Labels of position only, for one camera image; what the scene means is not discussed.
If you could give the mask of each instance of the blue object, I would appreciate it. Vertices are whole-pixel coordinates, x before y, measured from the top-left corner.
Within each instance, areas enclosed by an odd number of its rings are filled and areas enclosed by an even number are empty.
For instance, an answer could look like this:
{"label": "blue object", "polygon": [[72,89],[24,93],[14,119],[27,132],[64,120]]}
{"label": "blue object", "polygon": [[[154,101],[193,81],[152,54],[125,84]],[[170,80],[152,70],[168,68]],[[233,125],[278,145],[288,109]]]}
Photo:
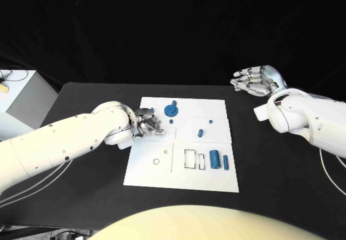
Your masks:
{"label": "blue object", "polygon": [[203,129],[199,129],[199,131],[197,131],[197,137],[201,138],[201,136],[203,136]]}
{"label": "blue object", "polygon": [[219,169],[220,166],[220,158],[219,158],[219,151],[212,150],[209,151],[209,157],[210,157],[210,168],[212,169]]}
{"label": "blue object", "polygon": [[164,108],[164,114],[168,117],[174,117],[178,114],[177,102],[173,101],[171,105],[167,105]]}
{"label": "blue object", "polygon": [[224,170],[229,169],[229,158],[227,158],[227,155],[223,155],[223,169]]}

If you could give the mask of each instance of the black tabletop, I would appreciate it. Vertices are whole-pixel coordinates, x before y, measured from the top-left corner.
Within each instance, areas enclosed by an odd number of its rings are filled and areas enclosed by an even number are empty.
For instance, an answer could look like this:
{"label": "black tabletop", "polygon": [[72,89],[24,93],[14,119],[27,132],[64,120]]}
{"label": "black tabletop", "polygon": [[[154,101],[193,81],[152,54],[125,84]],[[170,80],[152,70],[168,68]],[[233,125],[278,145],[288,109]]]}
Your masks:
{"label": "black tabletop", "polygon": [[[67,83],[41,125],[90,113],[103,102],[139,107],[141,97],[224,100],[239,193],[124,186],[129,148],[99,145],[72,162],[39,193],[0,208],[0,224],[102,229],[126,216],[171,205],[207,205],[261,214],[327,239],[344,239],[346,196],[321,167],[318,149],[291,133],[258,121],[253,108],[265,97],[232,86]],[[327,171],[346,189],[344,169],[323,152]],[[4,191],[1,198],[33,185],[46,171]]]}

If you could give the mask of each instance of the black background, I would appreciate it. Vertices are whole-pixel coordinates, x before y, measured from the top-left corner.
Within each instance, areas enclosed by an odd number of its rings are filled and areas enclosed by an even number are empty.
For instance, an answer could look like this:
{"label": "black background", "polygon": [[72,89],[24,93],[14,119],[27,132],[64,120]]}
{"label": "black background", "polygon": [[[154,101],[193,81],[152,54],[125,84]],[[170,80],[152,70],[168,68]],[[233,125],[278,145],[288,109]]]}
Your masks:
{"label": "black background", "polygon": [[291,87],[344,100],[344,8],[333,2],[7,1],[0,63],[66,82],[229,85],[272,65]]}
{"label": "black background", "polygon": [[[51,185],[0,208],[0,224],[102,229],[148,209],[171,205],[206,205],[256,213],[328,240],[344,240],[346,196],[327,179],[318,148],[301,136],[278,133],[269,121],[256,120],[253,108],[265,103],[265,97],[253,97],[232,89],[232,86],[69,83],[41,125],[90,113],[101,103],[113,99],[128,106],[138,106],[142,96],[222,99],[232,135],[239,193],[125,186],[131,149],[119,150],[116,146],[102,143],[73,160]],[[344,190],[346,170],[336,156],[324,151],[323,158],[327,172]],[[1,199],[36,184],[50,171],[15,184],[4,191]]]}

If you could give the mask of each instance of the white robotic arm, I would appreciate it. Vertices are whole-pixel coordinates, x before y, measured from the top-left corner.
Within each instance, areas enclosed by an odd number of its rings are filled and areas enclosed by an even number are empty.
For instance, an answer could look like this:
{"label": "white robotic arm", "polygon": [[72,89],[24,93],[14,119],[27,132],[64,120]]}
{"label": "white robotic arm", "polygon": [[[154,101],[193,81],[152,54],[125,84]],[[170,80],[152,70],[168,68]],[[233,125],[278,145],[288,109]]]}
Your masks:
{"label": "white robotic arm", "polygon": [[90,114],[69,117],[0,142],[0,193],[14,184],[90,152],[102,140],[119,149],[134,144],[134,132],[163,135],[150,109],[134,112],[116,101]]}
{"label": "white robotic arm", "polygon": [[269,96],[266,104],[253,109],[256,119],[268,119],[279,133],[301,135],[311,145],[346,158],[344,102],[288,88],[269,65],[237,71],[233,76],[239,77],[230,80],[236,91]]}

